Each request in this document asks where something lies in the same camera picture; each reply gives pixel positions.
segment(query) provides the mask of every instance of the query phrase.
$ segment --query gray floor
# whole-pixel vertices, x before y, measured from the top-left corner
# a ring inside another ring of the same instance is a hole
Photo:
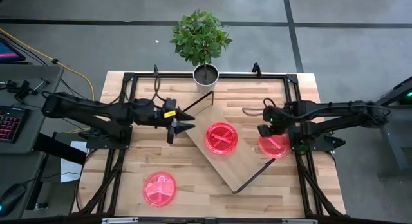
[[[295,22],[412,23],[412,0],[290,0]],[[200,8],[222,21],[285,22],[283,0],[4,0],[0,17],[177,21]],[[170,26],[47,26],[0,24],[27,44],[89,77],[97,98],[108,70],[191,71],[168,43]],[[234,42],[221,71],[296,72],[288,28],[228,27]],[[376,100],[411,76],[411,29],[297,28],[305,73],[314,73],[321,100]],[[88,85],[66,72],[64,79],[89,96]],[[75,129],[47,120],[44,133]],[[380,182],[393,166],[376,130],[352,128],[337,136],[337,170],[347,213],[356,218],[412,222],[412,181]]]

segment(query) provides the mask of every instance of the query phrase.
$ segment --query yellow cable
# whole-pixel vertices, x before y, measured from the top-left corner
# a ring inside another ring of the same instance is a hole
[[[33,50],[33,51],[36,52],[36,53],[42,55],[43,57],[46,57],[47,59],[50,59],[51,61],[53,60],[52,57],[49,57],[49,56],[47,56],[46,54],[44,54],[44,53],[42,53],[42,52],[40,52],[40,51],[38,51],[38,50],[36,50],[36,49],[28,46],[28,45],[25,44],[23,41],[20,41],[19,39],[17,39],[17,38],[14,37],[13,35],[9,34],[9,33],[6,32],[6,31],[4,31],[2,28],[0,28],[0,32],[3,32],[3,33],[6,34],[8,37],[14,39],[14,40],[17,41],[18,43],[22,44],[23,46],[25,46],[25,47],[27,47],[27,48],[29,48],[29,49],[31,49],[31,50]],[[79,72],[77,72],[77,71],[75,71],[75,70],[73,70],[73,69],[70,69],[69,67],[61,64],[60,62],[57,62],[57,64],[58,64],[59,66],[62,66],[64,69],[66,69],[66,70],[68,70],[68,71],[70,71],[70,72],[72,72],[72,73],[75,73],[75,74],[83,77],[84,79],[86,79],[86,81],[89,83],[89,86],[90,86],[92,100],[93,100],[93,101],[95,100],[95,90],[93,89],[93,85],[91,84],[90,80],[89,80],[86,76],[84,76],[83,74],[81,74],[81,73],[79,73]]]
[[[78,133],[80,131],[88,131],[90,130],[90,128],[82,128],[82,129],[76,129],[76,130],[72,130],[72,131],[68,131],[66,132],[67,134],[73,134],[73,133]]]

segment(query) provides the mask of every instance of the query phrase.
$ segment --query computer mouse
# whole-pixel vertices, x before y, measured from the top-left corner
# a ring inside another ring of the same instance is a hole
[[[22,184],[14,184],[0,196],[0,217],[7,216],[26,192]]]

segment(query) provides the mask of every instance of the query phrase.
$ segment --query yellow label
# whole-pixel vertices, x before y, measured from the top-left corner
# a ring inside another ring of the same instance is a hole
[[[169,112],[166,112],[163,116],[165,118],[169,118],[169,117],[175,116],[175,115],[176,115],[176,111],[169,111]]]

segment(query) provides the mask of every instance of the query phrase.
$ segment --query plant stem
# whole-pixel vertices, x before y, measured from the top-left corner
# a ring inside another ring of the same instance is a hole
[[[205,68],[205,79],[207,79],[207,73],[206,73],[206,62],[203,63],[203,67]]]

